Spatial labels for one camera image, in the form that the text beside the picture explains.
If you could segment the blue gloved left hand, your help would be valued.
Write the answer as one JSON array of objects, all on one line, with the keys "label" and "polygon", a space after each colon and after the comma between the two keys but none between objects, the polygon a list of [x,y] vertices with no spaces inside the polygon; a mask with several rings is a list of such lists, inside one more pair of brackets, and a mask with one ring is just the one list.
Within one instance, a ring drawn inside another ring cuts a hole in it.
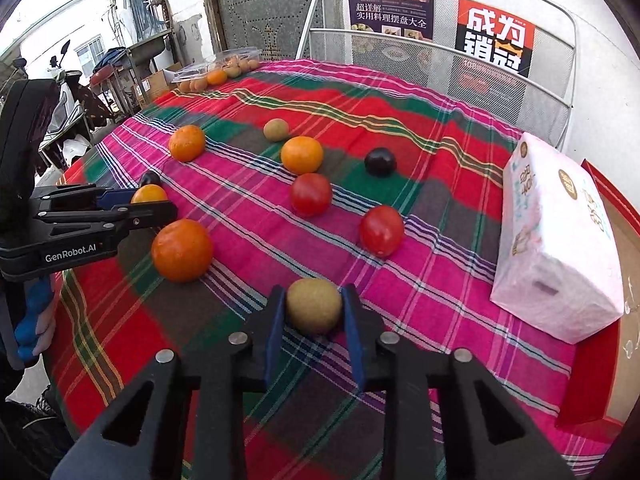
[{"label": "blue gloved left hand", "polygon": [[14,330],[17,355],[24,362],[32,362],[45,352],[53,339],[54,289],[52,276],[35,280],[26,292],[26,314]]}]

